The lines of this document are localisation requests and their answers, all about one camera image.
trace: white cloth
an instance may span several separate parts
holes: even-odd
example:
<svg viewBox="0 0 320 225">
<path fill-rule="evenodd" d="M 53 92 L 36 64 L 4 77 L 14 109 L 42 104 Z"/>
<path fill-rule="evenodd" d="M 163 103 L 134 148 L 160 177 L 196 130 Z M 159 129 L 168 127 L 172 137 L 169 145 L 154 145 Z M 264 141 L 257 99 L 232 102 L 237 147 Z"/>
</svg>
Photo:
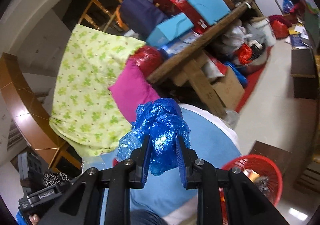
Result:
<svg viewBox="0 0 320 225">
<path fill-rule="evenodd" d="M 227 127 L 227 125 L 217 116 L 212 115 L 206 110 L 202 110 L 192 105 L 188 104 L 179 104 L 180 107 L 195 112 L 198 115 L 201 115 L 215 126 L 217 126 L 222 132 L 224 132 L 233 142 L 233 144 L 239 149 L 238 144 L 238 136 L 234 130 Z M 168 225 L 178 225 L 182 221 L 185 221 L 192 217 L 196 211 L 198 206 L 198 196 L 194 196 L 185 204 L 183 204 L 180 208 L 174 210 L 167 216 L 163 217 L 163 219 L 168 223 Z"/>
</svg>

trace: metal bowl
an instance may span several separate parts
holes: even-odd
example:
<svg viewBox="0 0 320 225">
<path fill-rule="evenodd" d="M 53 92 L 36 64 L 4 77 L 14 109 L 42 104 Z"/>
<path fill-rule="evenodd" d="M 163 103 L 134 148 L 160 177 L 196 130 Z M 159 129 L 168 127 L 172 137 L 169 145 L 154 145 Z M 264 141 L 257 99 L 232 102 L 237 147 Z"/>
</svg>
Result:
<svg viewBox="0 0 320 225">
<path fill-rule="evenodd" d="M 265 51 L 254 61 L 251 61 L 250 63 L 245 64 L 243 66 L 236 67 L 236 69 L 239 70 L 240 73 L 246 76 L 261 69 L 266 64 L 267 59 L 268 59 L 268 52 L 266 48 Z"/>
</svg>

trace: metal screw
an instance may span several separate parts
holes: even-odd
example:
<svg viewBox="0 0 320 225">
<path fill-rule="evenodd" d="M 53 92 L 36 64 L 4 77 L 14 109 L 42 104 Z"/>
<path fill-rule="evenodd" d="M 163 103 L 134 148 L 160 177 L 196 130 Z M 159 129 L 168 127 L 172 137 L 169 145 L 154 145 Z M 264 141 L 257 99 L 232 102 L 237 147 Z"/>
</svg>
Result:
<svg viewBox="0 0 320 225">
<path fill-rule="evenodd" d="M 89 169 L 87 170 L 87 173 L 90 174 L 90 175 L 92 175 L 92 174 L 95 174 L 97 171 L 98 171 L 97 168 L 91 167 L 91 168 L 89 168 Z"/>
<path fill-rule="evenodd" d="M 125 165 L 132 165 L 133 164 L 133 160 L 132 159 L 125 159 L 125 161 L 124 161 L 124 164 Z"/>
<path fill-rule="evenodd" d="M 238 173 L 240 173 L 241 172 L 241 169 L 239 168 L 239 167 L 233 167 L 232 169 L 231 169 L 231 171 L 233 172 L 233 173 L 235 173 L 235 174 L 238 174 Z"/>
<path fill-rule="evenodd" d="M 203 165 L 203 164 L 204 164 L 204 160 L 202 160 L 202 159 L 196 159 L 196 160 L 195 160 L 195 164 L 196 164 L 196 165 Z"/>
</svg>

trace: jeans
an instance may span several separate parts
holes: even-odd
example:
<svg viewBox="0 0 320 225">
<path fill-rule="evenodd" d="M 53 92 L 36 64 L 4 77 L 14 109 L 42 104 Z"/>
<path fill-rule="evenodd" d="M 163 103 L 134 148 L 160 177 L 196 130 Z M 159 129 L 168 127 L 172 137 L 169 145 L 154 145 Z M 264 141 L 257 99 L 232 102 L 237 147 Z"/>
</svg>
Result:
<svg viewBox="0 0 320 225">
<path fill-rule="evenodd" d="M 168 225 L 155 213 L 145 210 L 130 212 L 131 225 Z"/>
</svg>

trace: white floor tile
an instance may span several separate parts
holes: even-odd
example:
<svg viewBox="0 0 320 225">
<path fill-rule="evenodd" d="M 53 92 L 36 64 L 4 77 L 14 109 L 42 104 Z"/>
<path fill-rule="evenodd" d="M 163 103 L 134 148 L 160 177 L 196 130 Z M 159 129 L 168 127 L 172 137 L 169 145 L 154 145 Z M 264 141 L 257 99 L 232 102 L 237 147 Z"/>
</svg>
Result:
<svg viewBox="0 0 320 225">
<path fill-rule="evenodd" d="M 248 154 L 256 140 L 292 152 L 277 208 L 290 225 L 304 225 L 319 206 L 320 196 L 300 193 L 292 184 L 311 145 L 316 101 L 293 98 L 290 69 L 291 45 L 278 41 L 255 90 L 241 110 L 235 131 L 242 154 Z M 308 215 L 308 218 L 305 221 L 297 219 L 289 213 L 290 208 Z"/>
</svg>

